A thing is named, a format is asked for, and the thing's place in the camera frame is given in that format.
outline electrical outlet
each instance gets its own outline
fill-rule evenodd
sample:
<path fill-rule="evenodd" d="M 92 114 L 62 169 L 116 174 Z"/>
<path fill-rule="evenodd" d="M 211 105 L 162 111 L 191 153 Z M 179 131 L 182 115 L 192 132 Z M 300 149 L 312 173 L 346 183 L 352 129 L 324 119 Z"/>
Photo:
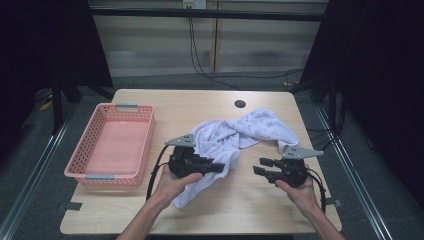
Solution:
<path fill-rule="evenodd" d="M 206 9 L 206 0 L 194 0 L 194 9 Z"/>
<path fill-rule="evenodd" d="M 194 9 L 194 0 L 183 0 L 183 9 Z"/>

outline plastic basket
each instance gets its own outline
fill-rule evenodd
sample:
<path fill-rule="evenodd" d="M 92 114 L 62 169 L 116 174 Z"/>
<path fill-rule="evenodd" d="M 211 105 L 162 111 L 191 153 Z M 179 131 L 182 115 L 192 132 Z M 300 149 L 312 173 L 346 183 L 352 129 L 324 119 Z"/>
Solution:
<path fill-rule="evenodd" d="M 155 125 L 153 112 L 147 105 L 97 105 L 65 176 L 84 185 L 140 185 Z"/>

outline table hole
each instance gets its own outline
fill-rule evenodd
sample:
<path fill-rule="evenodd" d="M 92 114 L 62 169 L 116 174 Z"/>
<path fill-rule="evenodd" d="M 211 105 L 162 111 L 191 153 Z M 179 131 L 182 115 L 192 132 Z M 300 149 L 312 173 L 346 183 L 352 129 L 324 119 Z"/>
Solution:
<path fill-rule="evenodd" d="M 244 108 L 246 107 L 246 102 L 243 100 L 237 100 L 234 102 L 234 105 L 238 108 Z"/>

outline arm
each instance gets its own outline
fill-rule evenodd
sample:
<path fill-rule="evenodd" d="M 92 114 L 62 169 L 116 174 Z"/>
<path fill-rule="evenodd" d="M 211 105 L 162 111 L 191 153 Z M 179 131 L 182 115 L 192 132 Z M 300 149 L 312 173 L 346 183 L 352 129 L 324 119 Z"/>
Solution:
<path fill-rule="evenodd" d="M 145 239 L 162 210 L 184 191 L 186 185 L 201 178 L 201 173 L 193 173 L 179 179 L 169 171 L 168 165 L 165 165 L 156 191 L 117 239 Z"/>
<path fill-rule="evenodd" d="M 292 188 L 281 180 L 275 181 L 275 184 L 287 193 L 302 215 L 312 223 L 321 239 L 345 239 L 318 206 L 311 178 L 308 177 L 299 188 Z"/>

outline cloth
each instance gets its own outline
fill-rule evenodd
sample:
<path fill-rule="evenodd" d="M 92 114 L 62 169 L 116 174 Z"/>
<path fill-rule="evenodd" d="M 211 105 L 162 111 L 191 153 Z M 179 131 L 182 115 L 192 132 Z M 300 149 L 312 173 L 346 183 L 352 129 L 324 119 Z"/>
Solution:
<path fill-rule="evenodd" d="M 263 140 L 276 140 L 279 152 L 283 154 L 285 146 L 294 146 L 299 142 L 294 131 L 266 108 L 256 109 L 238 119 L 203 122 L 191 133 L 196 142 L 195 153 L 201 157 L 213 158 L 214 163 L 225 163 L 225 167 L 221 173 L 207 173 L 198 182 L 187 185 L 173 200 L 177 208 L 185 207 L 216 179 L 224 178 L 229 169 L 236 169 L 240 149 Z"/>

